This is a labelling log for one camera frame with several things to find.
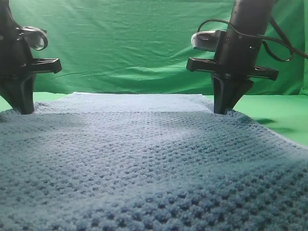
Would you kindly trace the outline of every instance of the cable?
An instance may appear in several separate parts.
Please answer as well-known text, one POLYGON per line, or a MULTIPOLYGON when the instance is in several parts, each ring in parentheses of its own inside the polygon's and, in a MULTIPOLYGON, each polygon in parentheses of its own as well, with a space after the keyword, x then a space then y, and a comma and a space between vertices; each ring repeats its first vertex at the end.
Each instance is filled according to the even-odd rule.
MULTIPOLYGON (((282 38, 282 40, 284 41, 285 44, 287 44, 288 46, 292 46, 290 40, 288 39, 288 37, 285 35, 285 33, 280 29, 280 27, 278 26, 278 24, 276 23, 275 19, 273 17, 270 18, 269 23, 273 26, 273 28, 275 29, 275 31, 277 32, 277 34, 282 38)), ((269 48, 268 44, 266 41, 262 41, 262 44, 264 45, 265 51, 275 60, 279 61, 279 62, 288 62, 291 61, 294 57, 294 52, 292 50, 289 49, 290 51, 290 57, 287 60, 283 60, 281 58, 279 58, 278 56, 276 56, 269 48)))
POLYGON ((304 52, 302 52, 302 51, 300 51, 300 50, 298 50, 298 49, 292 47, 291 45, 286 44, 285 41, 283 41, 283 40, 280 40, 280 39, 277 39, 277 38, 272 38, 272 37, 267 37, 267 36, 263 36, 263 35, 247 35, 247 34, 243 34, 243 33, 239 32, 238 30, 236 30, 236 29, 234 28, 234 26, 233 26, 230 22, 225 21, 225 20, 220 20, 220 19, 209 19, 209 20, 206 20, 206 21, 204 21, 203 23, 200 24, 200 26, 199 26, 197 32, 200 32, 202 26, 203 26, 204 24, 206 24, 206 23, 209 23, 209 22, 225 23, 225 24, 227 24, 228 26, 230 26, 237 34, 242 35, 242 36, 245 36, 245 37, 251 37, 251 38, 255 38, 255 39, 257 38, 257 39, 262 39, 262 40, 268 40, 268 41, 277 42, 277 43, 283 45, 284 47, 286 47, 287 49, 289 49, 290 51, 292 51, 292 52, 294 52, 294 53, 296 53, 296 54, 298 54, 298 55, 300 55, 300 56, 302 56, 302 57, 308 59, 308 54, 306 54, 306 53, 304 53, 304 52))

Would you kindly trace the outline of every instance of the green fabric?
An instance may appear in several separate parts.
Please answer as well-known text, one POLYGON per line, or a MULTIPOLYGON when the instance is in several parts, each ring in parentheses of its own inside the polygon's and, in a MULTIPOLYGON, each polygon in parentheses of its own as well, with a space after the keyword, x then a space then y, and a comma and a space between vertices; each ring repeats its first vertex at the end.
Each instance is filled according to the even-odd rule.
MULTIPOLYGON (((64 94, 36 92, 34 100, 49 101, 64 96, 64 94)), ((235 109, 284 137, 308 146, 307 105, 306 95, 246 95, 235 109)), ((8 109, 10 106, 0 98, 0 111, 8 109)))
MULTIPOLYGON (((274 17, 297 49, 305 49, 304 1, 280 0, 274 17)), ((210 18, 229 20, 234 0, 12 0, 23 26, 48 31, 41 58, 60 58, 63 71, 41 74, 36 91, 53 93, 132 92, 212 94, 209 74, 186 70, 188 57, 211 58, 193 51, 190 39, 210 18)), ((211 23, 204 27, 225 29, 211 23)), ((278 37, 271 26, 268 36, 278 37)), ((269 43, 280 57, 288 50, 269 43)), ((304 59, 280 63, 262 49, 257 65, 280 70, 276 82, 256 79, 249 94, 298 94, 304 59)))
MULTIPOLYGON (((306 38, 306 53, 308 53, 308 1, 304 0, 304 23, 305 23, 305 38, 306 38)), ((308 59, 305 60, 304 86, 301 94, 308 95, 308 59)))

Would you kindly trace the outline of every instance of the green screen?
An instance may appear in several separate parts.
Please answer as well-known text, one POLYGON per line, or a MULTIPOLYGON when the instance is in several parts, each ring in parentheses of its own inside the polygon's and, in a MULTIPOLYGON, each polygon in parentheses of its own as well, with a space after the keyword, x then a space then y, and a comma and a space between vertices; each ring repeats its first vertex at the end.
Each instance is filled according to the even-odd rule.
MULTIPOLYGON (((308 53, 308 1, 304 1, 304 23, 305 23, 305 38, 306 38, 306 53, 308 53)), ((304 86, 301 93, 308 95, 308 59, 305 60, 304 86)))
MULTIPOLYGON (((304 1, 280 0, 273 12, 292 45, 302 51, 308 39, 304 1)), ((234 0, 12 0, 11 9, 20 25, 48 31, 49 47, 34 55, 60 58, 63 65, 63 71, 56 75, 39 74, 36 91, 209 95, 210 75, 189 72, 186 62, 189 57, 211 58, 214 54, 194 51, 191 36, 206 19, 229 20, 233 3, 234 0)), ((226 29, 226 25, 210 23, 203 29, 226 29)), ((271 26, 267 35, 278 38, 271 26)), ((288 57, 286 48, 272 42, 269 45, 281 58, 288 57)), ((257 65, 278 69, 279 78, 275 82, 254 79, 248 94, 299 94, 304 85, 304 63, 298 55, 291 62, 277 62, 262 48, 257 65)))

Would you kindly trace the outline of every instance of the black bracket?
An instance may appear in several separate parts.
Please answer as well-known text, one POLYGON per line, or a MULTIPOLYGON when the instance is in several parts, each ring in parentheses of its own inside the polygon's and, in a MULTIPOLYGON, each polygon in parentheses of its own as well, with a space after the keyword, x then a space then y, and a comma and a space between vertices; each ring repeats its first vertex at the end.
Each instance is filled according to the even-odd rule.
POLYGON ((224 67, 212 59, 189 58, 186 68, 189 71, 202 71, 211 73, 214 89, 214 113, 227 113, 228 109, 233 109, 237 102, 252 87, 254 82, 250 77, 264 78, 275 81, 278 77, 278 70, 267 67, 256 66, 250 76, 241 74, 228 75, 224 67))
POLYGON ((61 71, 59 59, 33 59, 33 62, 7 73, 0 74, 0 96, 23 115, 34 112, 33 92, 37 73, 58 73, 61 71))

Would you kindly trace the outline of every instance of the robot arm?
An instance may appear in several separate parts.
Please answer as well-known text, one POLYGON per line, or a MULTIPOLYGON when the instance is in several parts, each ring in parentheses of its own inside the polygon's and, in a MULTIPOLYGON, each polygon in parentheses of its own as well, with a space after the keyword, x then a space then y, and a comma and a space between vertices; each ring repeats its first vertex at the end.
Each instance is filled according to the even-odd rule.
POLYGON ((0 96, 21 114, 34 111, 33 90, 37 73, 58 73, 59 59, 36 59, 31 48, 48 46, 45 30, 20 26, 13 19, 9 0, 0 0, 0 96))
POLYGON ((190 71, 210 72, 214 88, 214 113, 227 113, 253 86, 250 77, 275 81, 278 70, 256 66, 257 56, 263 44, 265 50, 280 62, 290 61, 297 53, 308 55, 292 47, 290 41, 272 18, 272 10, 277 0, 235 0, 230 22, 210 19, 203 22, 192 36, 194 49, 215 52, 214 59, 189 58, 190 71), (227 23, 227 31, 200 31, 208 22, 227 23), (271 23, 282 40, 264 36, 271 23), (290 50, 290 58, 282 60, 274 55, 265 40, 280 43, 290 50))

